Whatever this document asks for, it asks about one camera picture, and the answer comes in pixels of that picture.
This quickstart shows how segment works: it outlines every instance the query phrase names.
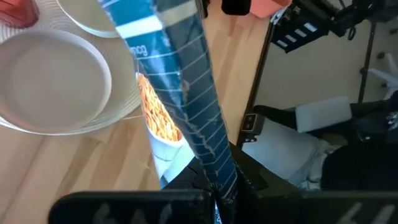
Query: red object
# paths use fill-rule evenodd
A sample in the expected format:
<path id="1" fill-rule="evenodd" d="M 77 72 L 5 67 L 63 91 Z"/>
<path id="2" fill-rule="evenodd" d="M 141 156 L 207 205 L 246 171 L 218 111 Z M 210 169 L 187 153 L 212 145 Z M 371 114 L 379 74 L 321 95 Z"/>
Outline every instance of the red object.
<path id="1" fill-rule="evenodd" d="M 38 20 L 35 0 L 0 0 L 0 22 L 6 26 L 27 28 Z"/>
<path id="2" fill-rule="evenodd" d="M 291 3 L 292 0 L 252 0 L 250 12 L 257 17 L 266 18 Z"/>

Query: wooden table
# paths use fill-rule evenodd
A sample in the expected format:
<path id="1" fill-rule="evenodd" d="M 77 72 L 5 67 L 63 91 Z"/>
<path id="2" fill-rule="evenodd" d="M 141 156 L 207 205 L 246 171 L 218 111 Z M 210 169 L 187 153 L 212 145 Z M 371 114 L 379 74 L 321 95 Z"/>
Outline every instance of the wooden table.
<path id="1" fill-rule="evenodd" d="M 218 98 L 231 142 L 252 89 L 268 19 L 227 16 L 219 0 L 209 7 L 206 35 Z M 138 108 L 132 116 L 140 115 Z M 157 190 L 159 182 L 144 118 L 64 137 L 0 127 L 0 222 L 45 223 L 52 203 L 81 190 Z"/>

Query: dry spaghetti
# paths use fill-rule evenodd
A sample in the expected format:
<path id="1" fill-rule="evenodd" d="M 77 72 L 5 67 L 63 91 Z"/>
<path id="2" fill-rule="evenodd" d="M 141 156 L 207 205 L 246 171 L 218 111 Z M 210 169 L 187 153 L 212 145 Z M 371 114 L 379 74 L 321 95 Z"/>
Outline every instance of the dry spaghetti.
<path id="1" fill-rule="evenodd" d="M 162 139 L 169 141 L 181 140 L 182 133 L 158 99 L 148 79 L 143 74 L 138 74 L 137 82 L 145 120 L 150 130 Z"/>

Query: pasta package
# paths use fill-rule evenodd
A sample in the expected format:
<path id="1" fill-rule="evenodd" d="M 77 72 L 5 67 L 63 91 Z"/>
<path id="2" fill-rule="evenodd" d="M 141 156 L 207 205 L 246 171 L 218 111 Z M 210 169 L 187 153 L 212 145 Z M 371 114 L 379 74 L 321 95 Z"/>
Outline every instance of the pasta package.
<path id="1" fill-rule="evenodd" d="M 238 174 L 218 104 L 195 0 L 98 0 L 134 60 L 155 166 L 185 149 L 200 161 L 223 222 L 232 223 Z"/>

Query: chair wheel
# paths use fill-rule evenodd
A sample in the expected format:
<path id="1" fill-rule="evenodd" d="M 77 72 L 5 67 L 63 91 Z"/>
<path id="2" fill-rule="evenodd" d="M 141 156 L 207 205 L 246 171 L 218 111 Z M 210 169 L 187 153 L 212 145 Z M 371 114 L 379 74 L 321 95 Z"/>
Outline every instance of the chair wheel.
<path id="1" fill-rule="evenodd" d="M 386 57 L 386 53 L 385 52 L 380 52 L 377 54 L 377 59 L 381 60 L 384 59 Z"/>
<path id="2" fill-rule="evenodd" d="M 368 72 L 368 71 L 367 71 L 365 68 L 361 68 L 360 71 L 359 71 L 359 73 L 360 73 L 361 75 L 365 75 L 367 72 Z"/>
<path id="3" fill-rule="evenodd" d="M 398 33 L 398 29 L 397 28 L 390 30 L 390 35 L 394 35 L 394 34 L 397 34 L 397 33 Z"/>

